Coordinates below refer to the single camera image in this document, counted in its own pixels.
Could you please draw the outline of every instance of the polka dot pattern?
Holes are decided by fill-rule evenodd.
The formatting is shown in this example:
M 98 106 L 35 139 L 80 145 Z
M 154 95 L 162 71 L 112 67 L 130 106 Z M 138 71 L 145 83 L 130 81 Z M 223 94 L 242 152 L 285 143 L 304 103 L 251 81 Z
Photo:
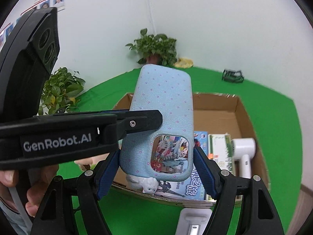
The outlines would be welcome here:
M 150 162 L 152 142 L 158 135 L 182 136 L 188 140 L 190 146 L 193 145 L 190 77 L 176 69 L 149 64 L 142 67 L 139 79 L 130 110 L 158 109 L 162 113 L 163 123 L 159 130 L 133 133 L 123 139 L 125 151 L 120 154 L 120 166 L 125 173 L 138 177 L 184 181 L 190 176 L 193 168 L 192 147 L 188 151 L 188 167 L 182 174 L 156 173 Z

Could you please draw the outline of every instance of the human hand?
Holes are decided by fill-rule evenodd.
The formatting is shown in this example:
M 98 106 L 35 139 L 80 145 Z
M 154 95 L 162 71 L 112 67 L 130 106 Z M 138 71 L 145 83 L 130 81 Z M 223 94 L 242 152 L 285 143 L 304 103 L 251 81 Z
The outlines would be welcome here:
M 40 169 L 40 179 L 36 182 L 28 191 L 26 203 L 26 211 L 32 217 L 34 217 L 38 211 L 39 205 L 43 199 L 43 196 L 51 182 L 56 176 L 59 169 L 59 165 L 46 166 Z M 15 187 L 18 183 L 18 171 L 17 170 L 6 170 L 0 171 L 0 197 L 4 202 L 16 210 L 16 206 L 10 195 L 8 187 Z
M 105 160 L 108 157 L 108 155 L 109 154 L 97 155 L 97 156 L 74 161 L 74 163 L 76 163 L 82 171 L 85 171 L 86 165 L 96 166 L 98 162 Z

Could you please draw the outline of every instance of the white device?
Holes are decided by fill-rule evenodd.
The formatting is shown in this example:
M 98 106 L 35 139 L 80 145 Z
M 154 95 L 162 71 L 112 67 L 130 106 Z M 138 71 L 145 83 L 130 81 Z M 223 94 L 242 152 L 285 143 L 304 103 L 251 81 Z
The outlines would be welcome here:
M 211 215 L 209 208 L 184 208 L 180 212 L 175 235 L 203 234 Z
M 255 141 L 253 138 L 233 139 L 234 160 L 239 161 L 239 176 L 250 179 L 251 159 L 255 156 Z

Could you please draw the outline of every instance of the picture book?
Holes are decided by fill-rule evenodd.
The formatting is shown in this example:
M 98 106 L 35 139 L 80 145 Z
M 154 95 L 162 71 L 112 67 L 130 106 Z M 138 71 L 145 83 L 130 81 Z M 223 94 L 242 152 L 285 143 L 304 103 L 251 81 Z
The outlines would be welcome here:
M 194 146 L 200 146 L 205 154 L 208 154 L 208 133 L 194 132 Z M 159 187 L 155 195 L 176 197 L 191 200 L 204 200 L 205 190 L 195 167 L 191 176 L 182 182 L 159 181 Z
M 209 134 L 208 144 L 210 149 L 209 159 L 213 159 L 220 169 L 226 169 L 236 175 L 230 135 Z M 206 195 L 206 200 L 216 202 L 210 195 Z

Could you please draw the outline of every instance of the potted plant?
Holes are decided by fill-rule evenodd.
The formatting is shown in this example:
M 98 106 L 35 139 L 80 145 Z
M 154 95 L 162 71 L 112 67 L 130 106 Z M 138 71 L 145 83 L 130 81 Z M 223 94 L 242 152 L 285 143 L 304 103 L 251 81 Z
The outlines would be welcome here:
M 134 40 L 134 44 L 128 43 L 126 46 L 130 50 L 136 50 L 142 58 L 139 64 L 153 63 L 163 66 L 173 66 L 177 62 L 176 39 L 168 38 L 165 34 L 149 34 L 148 29 L 140 31 L 141 37 Z
M 69 108 L 76 108 L 80 101 L 76 96 L 83 91 L 85 81 L 67 71 L 66 67 L 59 68 L 51 74 L 49 80 L 44 83 L 43 93 L 41 96 L 41 105 L 38 114 L 43 115 L 43 109 L 46 107 L 48 113 L 54 114 L 58 110 L 65 112 Z

